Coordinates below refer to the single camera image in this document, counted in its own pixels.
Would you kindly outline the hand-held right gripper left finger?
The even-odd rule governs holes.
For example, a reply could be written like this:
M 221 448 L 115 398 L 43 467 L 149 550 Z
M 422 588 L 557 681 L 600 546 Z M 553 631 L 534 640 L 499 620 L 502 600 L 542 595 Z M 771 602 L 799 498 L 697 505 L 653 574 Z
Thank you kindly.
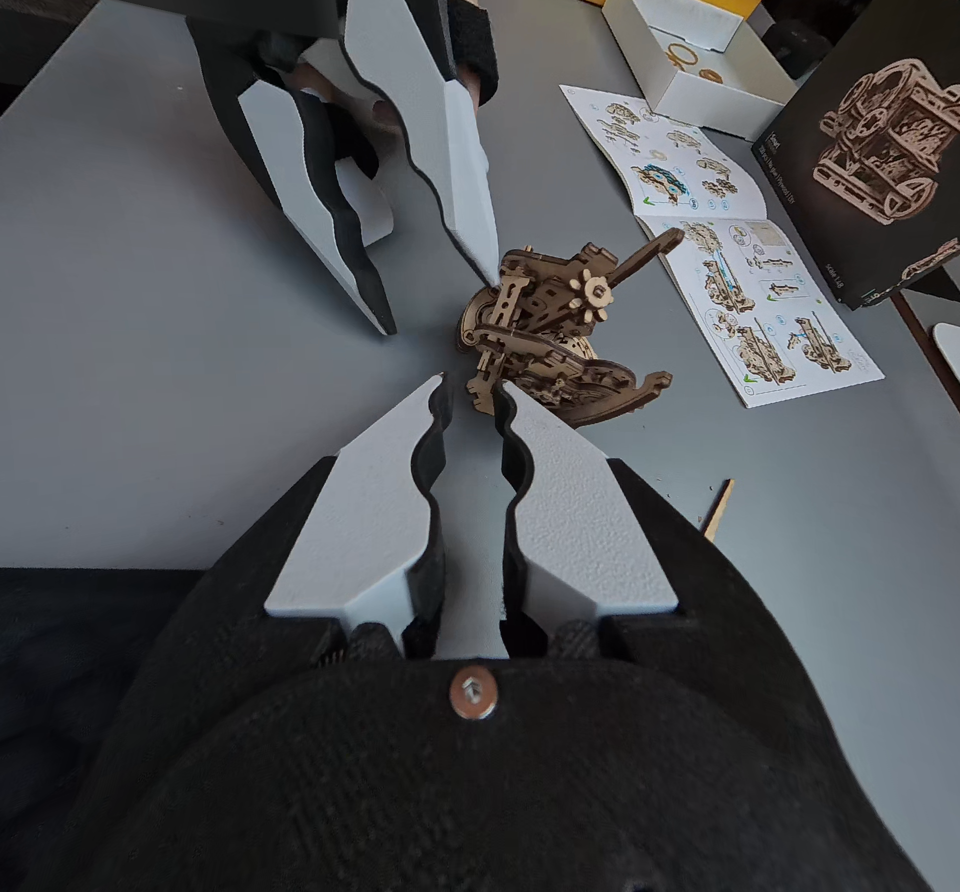
M 379 623 L 400 638 L 443 602 L 439 512 L 447 376 L 432 376 L 337 454 L 265 600 L 281 618 L 330 618 L 349 634 Z

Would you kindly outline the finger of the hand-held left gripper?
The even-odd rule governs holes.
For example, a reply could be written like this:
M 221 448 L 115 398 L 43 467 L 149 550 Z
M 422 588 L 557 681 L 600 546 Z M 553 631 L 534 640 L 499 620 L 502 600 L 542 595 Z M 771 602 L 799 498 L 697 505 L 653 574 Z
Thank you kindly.
M 396 334 L 368 254 L 370 244 L 393 231 L 393 212 L 353 157 L 336 157 L 332 105 L 265 79 L 238 102 L 282 213 L 378 332 Z
M 410 163 L 434 191 L 454 245 L 497 286 L 498 231 L 474 104 L 451 60 L 437 60 L 451 52 L 445 2 L 346 0 L 340 42 L 356 77 L 397 111 Z

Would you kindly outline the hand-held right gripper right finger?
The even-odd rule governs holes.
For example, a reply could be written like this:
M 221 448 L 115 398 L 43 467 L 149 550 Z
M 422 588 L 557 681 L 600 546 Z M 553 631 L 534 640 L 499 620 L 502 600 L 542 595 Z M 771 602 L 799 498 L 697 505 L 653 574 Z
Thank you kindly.
M 510 382 L 494 391 L 507 509 L 508 621 L 541 630 L 607 616 L 671 613 L 678 597 L 606 454 Z

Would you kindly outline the wooden mechanical model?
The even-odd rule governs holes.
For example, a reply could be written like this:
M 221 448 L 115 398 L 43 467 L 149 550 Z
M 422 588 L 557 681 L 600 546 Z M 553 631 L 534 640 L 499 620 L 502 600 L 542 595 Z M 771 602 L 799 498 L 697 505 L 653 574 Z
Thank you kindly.
M 573 429 L 631 413 L 668 388 L 666 371 L 642 383 L 628 367 L 600 358 L 590 343 L 608 319 L 613 290 L 685 237 L 673 227 L 624 263 L 592 243 L 570 259 L 512 250 L 500 265 L 498 287 L 485 287 L 466 305 L 458 350 L 475 349 L 475 376 L 466 385 L 474 407 L 495 413 L 495 386 L 512 382 Z

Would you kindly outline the thin wooden stick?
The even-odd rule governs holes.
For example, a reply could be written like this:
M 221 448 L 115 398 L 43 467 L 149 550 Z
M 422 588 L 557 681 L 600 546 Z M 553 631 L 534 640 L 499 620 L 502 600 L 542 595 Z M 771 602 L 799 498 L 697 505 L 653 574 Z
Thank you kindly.
M 715 541 L 717 531 L 726 512 L 735 485 L 736 480 L 734 478 L 725 480 L 704 521 L 702 535 L 712 543 Z

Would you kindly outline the white cardboard box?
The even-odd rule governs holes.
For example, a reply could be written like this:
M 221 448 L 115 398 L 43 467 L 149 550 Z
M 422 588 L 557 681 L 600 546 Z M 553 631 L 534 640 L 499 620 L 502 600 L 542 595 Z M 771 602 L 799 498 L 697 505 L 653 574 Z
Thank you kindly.
M 651 109 L 754 142 L 797 92 L 743 17 L 702 0 L 605 0 L 603 15 Z M 699 63 L 678 70 L 665 55 L 684 43 Z M 698 71 L 719 72 L 723 84 Z

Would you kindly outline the white instruction booklet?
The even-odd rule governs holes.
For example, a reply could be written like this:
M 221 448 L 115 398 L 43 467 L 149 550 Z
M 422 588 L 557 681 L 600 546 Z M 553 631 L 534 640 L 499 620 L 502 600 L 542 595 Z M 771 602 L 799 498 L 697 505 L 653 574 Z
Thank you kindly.
M 758 183 L 701 128 L 640 97 L 560 89 L 644 230 L 683 230 L 661 260 L 744 406 L 884 379 L 768 219 Z

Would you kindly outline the black model kit box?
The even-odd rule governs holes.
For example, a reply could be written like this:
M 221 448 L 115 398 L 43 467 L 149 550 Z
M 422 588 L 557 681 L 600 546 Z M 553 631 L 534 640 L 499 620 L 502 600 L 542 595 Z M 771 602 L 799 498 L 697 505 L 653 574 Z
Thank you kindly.
M 852 309 L 956 258 L 959 0 L 872 0 L 752 151 Z

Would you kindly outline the dark small object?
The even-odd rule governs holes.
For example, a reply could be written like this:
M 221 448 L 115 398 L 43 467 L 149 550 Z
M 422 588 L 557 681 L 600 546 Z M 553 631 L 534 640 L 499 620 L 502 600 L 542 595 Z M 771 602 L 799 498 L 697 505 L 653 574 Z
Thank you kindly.
M 828 39 L 796 19 L 773 22 L 761 40 L 780 67 L 796 81 L 814 70 L 834 48 Z

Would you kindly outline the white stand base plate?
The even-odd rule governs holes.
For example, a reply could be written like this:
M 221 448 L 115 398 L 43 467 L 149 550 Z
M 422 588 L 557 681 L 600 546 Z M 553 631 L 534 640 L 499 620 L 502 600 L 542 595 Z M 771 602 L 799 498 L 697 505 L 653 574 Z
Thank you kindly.
M 930 337 L 940 357 L 938 377 L 959 409 L 959 326 L 938 322 L 931 327 Z

